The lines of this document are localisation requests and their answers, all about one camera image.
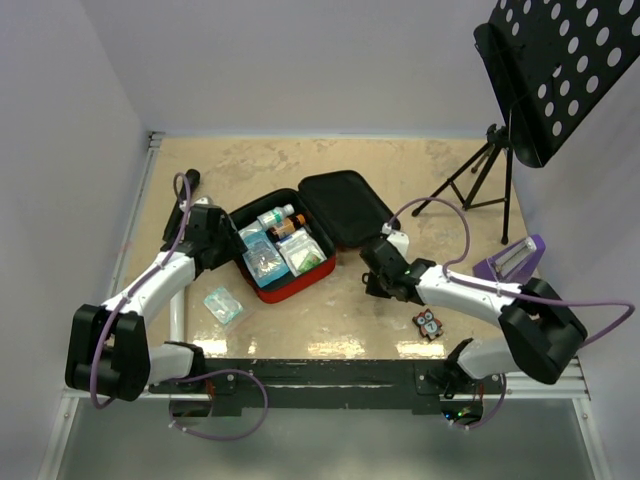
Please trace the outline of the blue mask package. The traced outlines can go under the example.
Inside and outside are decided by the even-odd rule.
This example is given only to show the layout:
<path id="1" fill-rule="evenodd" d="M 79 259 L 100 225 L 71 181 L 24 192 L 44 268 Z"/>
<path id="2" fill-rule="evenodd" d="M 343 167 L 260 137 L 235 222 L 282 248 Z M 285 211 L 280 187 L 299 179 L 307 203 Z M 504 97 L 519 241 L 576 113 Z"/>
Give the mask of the blue mask package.
<path id="1" fill-rule="evenodd" d="M 252 278 L 259 288 L 287 275 L 290 270 L 273 242 L 258 221 L 254 221 L 239 231 L 246 246 L 243 259 Z"/>

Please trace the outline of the white medicine bottle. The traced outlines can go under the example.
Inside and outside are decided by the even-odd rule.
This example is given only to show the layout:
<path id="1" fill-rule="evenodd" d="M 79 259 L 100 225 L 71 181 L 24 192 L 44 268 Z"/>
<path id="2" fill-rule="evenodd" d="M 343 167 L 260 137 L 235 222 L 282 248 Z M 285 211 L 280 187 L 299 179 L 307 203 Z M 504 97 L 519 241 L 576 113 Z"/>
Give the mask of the white medicine bottle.
<path id="1" fill-rule="evenodd" d="M 268 230 L 277 224 L 282 223 L 286 218 L 292 216 L 295 209 L 292 204 L 286 204 L 281 207 L 275 207 L 257 217 L 258 223 L 263 230 Z"/>

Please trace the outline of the bandage plasters bag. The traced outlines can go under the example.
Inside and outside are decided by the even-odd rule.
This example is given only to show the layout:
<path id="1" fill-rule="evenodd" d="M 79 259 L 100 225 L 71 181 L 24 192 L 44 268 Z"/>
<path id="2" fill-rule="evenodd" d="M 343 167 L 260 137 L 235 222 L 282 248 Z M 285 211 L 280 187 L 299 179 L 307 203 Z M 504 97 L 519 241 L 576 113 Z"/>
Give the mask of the bandage plasters bag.
<path id="1" fill-rule="evenodd" d="M 245 311 L 242 304 L 224 287 L 207 295 L 203 303 L 222 325 L 228 325 Z"/>

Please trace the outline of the amber bottle orange cap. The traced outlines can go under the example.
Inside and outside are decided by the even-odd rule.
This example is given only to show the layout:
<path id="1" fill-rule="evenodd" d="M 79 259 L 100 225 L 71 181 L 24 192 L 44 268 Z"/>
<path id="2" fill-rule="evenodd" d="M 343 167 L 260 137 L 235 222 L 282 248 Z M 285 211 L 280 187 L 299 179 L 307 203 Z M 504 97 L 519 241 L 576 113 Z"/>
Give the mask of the amber bottle orange cap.
<path id="1" fill-rule="evenodd" d="M 306 223 L 307 220 L 303 214 L 286 217 L 267 230 L 267 238 L 272 242 L 283 240 L 303 228 Z"/>

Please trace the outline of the red medicine kit case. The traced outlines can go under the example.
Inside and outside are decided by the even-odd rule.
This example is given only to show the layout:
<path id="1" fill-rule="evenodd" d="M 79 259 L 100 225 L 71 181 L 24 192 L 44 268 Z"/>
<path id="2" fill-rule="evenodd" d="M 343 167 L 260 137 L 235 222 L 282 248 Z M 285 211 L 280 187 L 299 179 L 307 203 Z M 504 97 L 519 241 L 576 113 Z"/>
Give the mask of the red medicine kit case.
<path id="1" fill-rule="evenodd" d="M 353 170 L 342 170 L 308 176 L 295 189 L 282 188 L 269 192 L 230 214 L 242 229 L 274 207 L 290 204 L 296 214 L 307 220 L 306 228 L 319 244 L 327 259 L 310 272 L 291 273 L 264 287 L 256 284 L 245 262 L 236 265 L 257 297 L 266 304 L 276 304 L 301 292 L 332 273 L 339 249 L 356 249 L 376 237 L 382 225 L 393 215 L 366 179 Z"/>

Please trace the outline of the white gauze pad packet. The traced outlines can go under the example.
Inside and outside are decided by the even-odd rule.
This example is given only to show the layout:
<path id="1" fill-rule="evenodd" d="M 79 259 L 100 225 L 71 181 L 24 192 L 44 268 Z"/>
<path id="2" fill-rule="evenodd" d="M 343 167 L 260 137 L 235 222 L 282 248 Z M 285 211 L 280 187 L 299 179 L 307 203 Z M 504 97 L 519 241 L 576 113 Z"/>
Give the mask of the white gauze pad packet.
<path id="1" fill-rule="evenodd" d="M 316 253 L 326 260 L 317 241 L 305 229 L 299 229 L 294 234 L 277 242 L 276 247 L 289 270 L 296 277 L 302 275 L 298 271 L 298 267 L 309 252 Z"/>

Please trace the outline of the black handled scissors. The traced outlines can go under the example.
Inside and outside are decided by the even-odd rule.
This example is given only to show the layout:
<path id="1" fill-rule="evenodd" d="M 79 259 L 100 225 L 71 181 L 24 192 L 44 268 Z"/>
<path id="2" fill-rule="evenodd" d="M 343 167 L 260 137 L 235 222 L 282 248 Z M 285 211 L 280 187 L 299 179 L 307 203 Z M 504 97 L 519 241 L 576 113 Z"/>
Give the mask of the black handled scissors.
<path id="1" fill-rule="evenodd" d="M 366 272 L 361 276 L 361 281 L 365 285 L 365 293 L 377 298 L 390 298 L 385 285 L 374 272 Z"/>

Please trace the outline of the green wind oil box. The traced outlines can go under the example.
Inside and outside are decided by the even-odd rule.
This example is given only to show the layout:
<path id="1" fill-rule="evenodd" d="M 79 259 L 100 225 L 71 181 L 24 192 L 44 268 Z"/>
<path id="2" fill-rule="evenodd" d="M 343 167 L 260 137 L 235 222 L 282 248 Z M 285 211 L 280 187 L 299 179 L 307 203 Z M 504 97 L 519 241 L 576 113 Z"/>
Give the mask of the green wind oil box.
<path id="1" fill-rule="evenodd" d="M 305 258 L 303 259 L 303 261 L 301 262 L 301 264 L 298 267 L 298 271 L 303 274 L 306 273 L 312 269 L 314 269 L 316 266 L 322 264 L 325 261 L 325 259 L 321 256 L 319 256 L 316 253 L 313 252 L 309 252 Z"/>

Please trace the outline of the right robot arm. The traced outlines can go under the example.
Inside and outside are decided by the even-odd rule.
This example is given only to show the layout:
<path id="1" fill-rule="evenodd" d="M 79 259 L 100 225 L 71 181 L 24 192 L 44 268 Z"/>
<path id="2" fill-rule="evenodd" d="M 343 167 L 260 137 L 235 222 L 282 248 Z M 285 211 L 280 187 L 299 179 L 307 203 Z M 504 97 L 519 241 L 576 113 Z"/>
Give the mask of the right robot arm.
<path id="1" fill-rule="evenodd" d="M 367 294 L 423 307 L 443 307 L 500 329 L 487 341 L 465 339 L 444 362 L 440 382 L 451 395 L 469 392 L 492 375 L 522 372 L 557 382 L 587 339 L 587 330 L 546 282 L 496 284 L 459 275 L 432 261 L 408 262 L 408 236 L 384 229 L 360 256 Z"/>

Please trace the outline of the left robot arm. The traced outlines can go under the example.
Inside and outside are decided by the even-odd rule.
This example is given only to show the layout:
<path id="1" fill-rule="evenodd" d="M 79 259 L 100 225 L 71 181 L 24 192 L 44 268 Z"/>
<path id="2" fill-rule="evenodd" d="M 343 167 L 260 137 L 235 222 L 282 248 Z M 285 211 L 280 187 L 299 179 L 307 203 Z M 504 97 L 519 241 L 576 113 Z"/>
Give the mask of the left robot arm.
<path id="1" fill-rule="evenodd" d="M 231 217 L 205 196 L 186 213 L 179 243 L 166 244 L 127 288 L 100 305 L 84 304 L 72 320 L 65 367 L 66 386 L 93 398 L 133 401 L 149 385 L 172 381 L 185 392 L 207 380 L 200 347 L 169 340 L 151 347 L 147 328 L 176 294 L 203 272 L 244 253 Z"/>

